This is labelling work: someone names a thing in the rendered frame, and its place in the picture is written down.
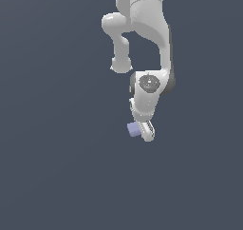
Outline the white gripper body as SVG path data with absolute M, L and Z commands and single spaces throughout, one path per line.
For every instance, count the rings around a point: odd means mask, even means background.
M 158 100 L 159 95 L 144 95 L 130 98 L 130 110 L 134 120 L 138 122 L 150 121 L 154 116 Z

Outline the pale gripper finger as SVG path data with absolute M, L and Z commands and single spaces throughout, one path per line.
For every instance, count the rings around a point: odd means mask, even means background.
M 149 135 L 149 133 L 148 133 L 148 130 L 147 130 L 147 125 L 146 125 L 146 123 L 137 122 L 137 125 L 138 125 L 138 127 L 139 127 L 139 129 L 140 129 L 141 137 L 142 137 L 145 141 L 147 141 L 147 140 L 148 140 L 148 135 Z
M 152 142 L 155 137 L 155 128 L 153 127 L 152 123 L 150 121 L 146 122 L 147 126 L 147 135 L 146 135 L 146 141 Z

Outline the small lavender cube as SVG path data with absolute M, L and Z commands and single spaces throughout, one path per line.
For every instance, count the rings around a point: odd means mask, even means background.
M 139 126 L 136 122 L 129 123 L 127 125 L 127 129 L 128 129 L 129 135 L 131 137 L 137 137 L 137 136 L 140 135 L 140 129 L 139 129 Z

